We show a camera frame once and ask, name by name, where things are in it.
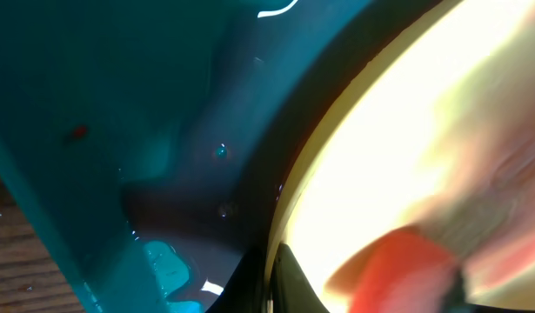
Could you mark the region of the teal plastic tray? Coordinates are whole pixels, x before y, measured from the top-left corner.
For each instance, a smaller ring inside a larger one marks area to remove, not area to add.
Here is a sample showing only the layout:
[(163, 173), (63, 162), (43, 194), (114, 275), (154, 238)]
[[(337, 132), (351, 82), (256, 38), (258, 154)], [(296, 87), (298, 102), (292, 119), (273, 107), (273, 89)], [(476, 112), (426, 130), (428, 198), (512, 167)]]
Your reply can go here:
[(206, 312), (428, 0), (0, 0), (0, 175), (89, 312)]

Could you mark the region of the yellow plate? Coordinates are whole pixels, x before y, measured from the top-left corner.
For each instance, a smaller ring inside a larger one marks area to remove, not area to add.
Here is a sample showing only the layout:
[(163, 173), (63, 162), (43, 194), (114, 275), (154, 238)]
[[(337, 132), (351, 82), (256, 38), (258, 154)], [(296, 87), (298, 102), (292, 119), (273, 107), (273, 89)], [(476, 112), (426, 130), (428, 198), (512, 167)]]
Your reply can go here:
[(287, 244), (325, 283), (414, 226), (458, 260), (440, 312), (535, 312), (535, 0), (445, 1), (393, 39), (333, 102), (279, 199)]

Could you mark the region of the red sponge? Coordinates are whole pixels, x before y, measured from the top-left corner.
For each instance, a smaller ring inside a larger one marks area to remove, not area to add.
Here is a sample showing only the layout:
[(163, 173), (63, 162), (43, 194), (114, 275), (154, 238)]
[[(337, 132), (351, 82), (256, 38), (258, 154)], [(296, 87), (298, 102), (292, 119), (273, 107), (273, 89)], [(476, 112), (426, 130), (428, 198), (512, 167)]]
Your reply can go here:
[(407, 226), (347, 260), (325, 283), (351, 313), (437, 313), (458, 277), (458, 260)]

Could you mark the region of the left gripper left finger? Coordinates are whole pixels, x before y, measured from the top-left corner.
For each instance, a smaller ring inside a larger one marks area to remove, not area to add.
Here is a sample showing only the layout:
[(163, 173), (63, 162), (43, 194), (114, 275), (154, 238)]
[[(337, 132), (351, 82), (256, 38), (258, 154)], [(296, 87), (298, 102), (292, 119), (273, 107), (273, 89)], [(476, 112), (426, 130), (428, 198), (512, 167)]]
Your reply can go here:
[(224, 291), (206, 313), (260, 313), (264, 296), (264, 254), (259, 248), (246, 252)]

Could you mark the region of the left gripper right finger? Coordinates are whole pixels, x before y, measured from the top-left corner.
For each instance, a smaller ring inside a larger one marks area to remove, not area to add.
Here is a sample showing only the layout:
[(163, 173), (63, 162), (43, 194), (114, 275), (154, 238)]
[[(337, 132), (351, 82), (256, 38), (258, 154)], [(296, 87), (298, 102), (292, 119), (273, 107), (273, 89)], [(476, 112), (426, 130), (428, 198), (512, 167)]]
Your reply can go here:
[(278, 246), (272, 267), (271, 295), (274, 313), (329, 313), (285, 243)]

